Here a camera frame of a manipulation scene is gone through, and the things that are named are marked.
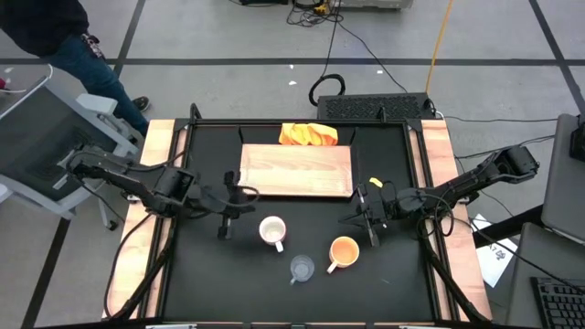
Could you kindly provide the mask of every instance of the floor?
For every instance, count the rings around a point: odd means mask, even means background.
[[[89,13],[90,31],[101,38],[129,94],[151,97],[154,106],[147,114],[151,119],[186,117],[193,101],[207,118],[316,115],[307,94],[323,70],[330,23],[292,27],[285,24],[288,6],[249,8],[228,0],[81,2]],[[342,15],[345,27],[367,42],[406,89],[423,91],[447,3],[415,0],[412,8],[401,12]],[[580,0],[456,1],[431,84],[437,108],[466,119],[555,118],[563,112],[577,114],[579,108],[585,111],[579,89],[585,86],[584,10]],[[400,92],[387,76],[378,74],[379,66],[361,43],[341,29],[331,54],[334,65],[328,72],[344,76],[347,94]],[[11,89],[26,88],[43,74],[45,66],[0,32],[0,77],[11,80]],[[66,73],[57,71],[54,80],[73,95],[83,92]],[[336,85],[324,84],[317,93],[337,93]],[[458,155],[555,130],[553,122],[449,121],[449,127]],[[498,184],[487,192],[514,214],[542,203],[551,146],[544,142],[528,147],[541,164],[535,179],[517,186]],[[480,160],[463,165],[470,169]],[[125,212],[117,191],[102,193]],[[485,196],[469,210],[470,215],[481,213],[494,222],[508,217]],[[81,205],[79,214],[69,223],[12,199],[0,205],[4,328],[100,319],[121,230],[110,232],[101,225],[94,198]],[[52,276],[51,262],[56,263]],[[508,269],[496,288],[488,289],[496,321],[505,318],[510,278]]]

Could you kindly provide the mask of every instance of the orange cloth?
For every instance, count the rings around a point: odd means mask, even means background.
[[[337,129],[318,123],[283,123],[278,142],[283,145],[337,145]]]

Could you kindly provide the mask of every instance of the black mat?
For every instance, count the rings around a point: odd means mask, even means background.
[[[221,187],[223,174],[239,168],[245,143],[276,143],[280,125],[272,127],[197,127],[188,169],[205,183]],[[348,145],[353,128],[338,128]],[[398,189],[412,186],[406,134],[401,125],[361,127],[352,143],[354,184],[376,176]],[[233,222],[230,241],[216,238],[219,216],[183,220],[177,226],[163,317],[193,322],[400,322],[430,321],[432,306],[427,267],[414,227],[395,223],[380,234],[372,249],[365,231],[337,220],[355,204],[333,198],[262,198],[257,211]],[[284,253],[260,239],[258,225],[276,215],[287,224]],[[360,258],[353,266],[326,273],[331,242],[354,238]],[[315,273],[305,283],[289,285],[289,265],[307,255]]]

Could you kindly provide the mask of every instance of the wooden cutting board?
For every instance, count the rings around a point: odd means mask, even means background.
[[[244,144],[239,170],[239,185],[264,196],[351,196],[354,190],[349,146]]]

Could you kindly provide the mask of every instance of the black keyboard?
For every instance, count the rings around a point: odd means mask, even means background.
[[[376,119],[384,109],[389,120],[434,119],[424,92],[319,97],[319,119]]]
[[[413,96],[337,99],[327,102],[331,119],[376,119],[380,108],[392,119],[419,119],[420,105]]]
[[[531,278],[543,328],[585,329],[585,296],[551,278]],[[585,290],[585,280],[567,280]]]

